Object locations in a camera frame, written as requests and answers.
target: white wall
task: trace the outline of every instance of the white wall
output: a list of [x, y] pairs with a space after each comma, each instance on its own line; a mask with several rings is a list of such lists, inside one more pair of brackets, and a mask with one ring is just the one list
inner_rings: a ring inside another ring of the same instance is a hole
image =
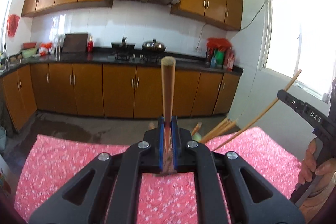
[[[9, 8], [9, 15], [16, 14], [21, 16], [24, 1], [25, 0], [12, 0]], [[7, 45], [7, 53], [9, 55], [19, 52], [22, 43], [30, 41], [32, 21], [31, 18], [20, 18], [14, 37], [9, 38], [6, 32], [5, 42]]]
[[[244, 0], [242, 27], [248, 25], [265, 0]], [[230, 109], [231, 119], [239, 118], [239, 127], [245, 126], [257, 116], [289, 82], [289, 78], [268, 70], [258, 70], [263, 42], [266, 7], [253, 23], [240, 32], [227, 32], [236, 52], [236, 65], [244, 68], [237, 93]], [[325, 114], [330, 106], [297, 86], [289, 92], [306, 101]], [[312, 127], [282, 102], [278, 102], [256, 126], [261, 127], [276, 142], [299, 159], [303, 159], [308, 143], [313, 138]]]
[[88, 32], [93, 36], [95, 47], [111, 47], [111, 42], [121, 42], [122, 37], [127, 37], [128, 43], [141, 48], [144, 41], [156, 38], [165, 44], [169, 52], [205, 56], [207, 38], [226, 36], [226, 31], [206, 25], [200, 42], [202, 51], [196, 52], [194, 49], [203, 22], [171, 15], [169, 6], [116, 0], [112, 8], [66, 10], [35, 17], [31, 40], [50, 41], [53, 38], [50, 35], [53, 19], [58, 19], [60, 15], [65, 15], [65, 33]]

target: lower cabinet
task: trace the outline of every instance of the lower cabinet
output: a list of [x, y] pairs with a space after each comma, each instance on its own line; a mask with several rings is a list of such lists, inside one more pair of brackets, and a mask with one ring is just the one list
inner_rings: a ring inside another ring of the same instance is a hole
[[176, 70], [173, 115], [191, 115], [200, 75], [199, 71]]
[[136, 71], [133, 66], [103, 65], [105, 116], [133, 117]]
[[213, 114], [229, 112], [236, 94], [239, 78], [238, 75], [224, 74]]
[[163, 114], [161, 68], [136, 68], [134, 118], [158, 118]]
[[55, 111], [77, 115], [72, 64], [49, 64], [49, 76]]
[[49, 81], [49, 65], [33, 64], [30, 66], [30, 71], [37, 108], [41, 110], [55, 111], [55, 98]]
[[19, 130], [37, 109], [29, 66], [6, 75], [2, 84], [9, 114]]
[[102, 65], [73, 64], [72, 73], [78, 115], [104, 116]]
[[222, 78], [223, 74], [221, 73], [201, 73], [191, 116], [209, 116], [212, 114]]

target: red plastic bag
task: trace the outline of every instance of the red plastic bag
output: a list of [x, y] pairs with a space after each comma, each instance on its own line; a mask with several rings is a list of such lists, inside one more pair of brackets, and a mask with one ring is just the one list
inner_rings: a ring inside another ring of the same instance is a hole
[[232, 44], [226, 38], [208, 38], [207, 47], [212, 49], [218, 49], [224, 52], [228, 48], [232, 47]]
[[20, 17], [18, 15], [10, 15], [7, 19], [7, 34], [8, 37], [14, 37]]

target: window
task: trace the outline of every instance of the window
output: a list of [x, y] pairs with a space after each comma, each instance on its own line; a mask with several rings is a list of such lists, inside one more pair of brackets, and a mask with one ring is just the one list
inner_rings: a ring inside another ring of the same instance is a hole
[[336, 61], [336, 0], [269, 0], [263, 67], [293, 77], [322, 99]]
[[1, 26], [1, 49], [3, 50], [6, 34], [7, 17], [11, 0], [1, 0], [0, 2], [0, 26]]

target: tiled backsplash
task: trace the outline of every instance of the tiled backsplash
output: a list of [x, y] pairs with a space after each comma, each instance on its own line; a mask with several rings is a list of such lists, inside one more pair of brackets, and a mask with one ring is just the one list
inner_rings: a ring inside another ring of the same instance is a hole
[[[205, 56], [206, 39], [226, 37], [226, 31], [203, 26], [203, 22], [171, 15], [169, 6], [115, 0], [112, 8], [65, 10], [35, 17], [31, 41], [51, 41], [57, 33], [88, 32], [95, 47], [111, 47], [111, 42], [127, 37], [128, 43], [141, 48], [144, 41], [156, 38], [167, 51]], [[196, 51], [201, 33], [201, 51]]]

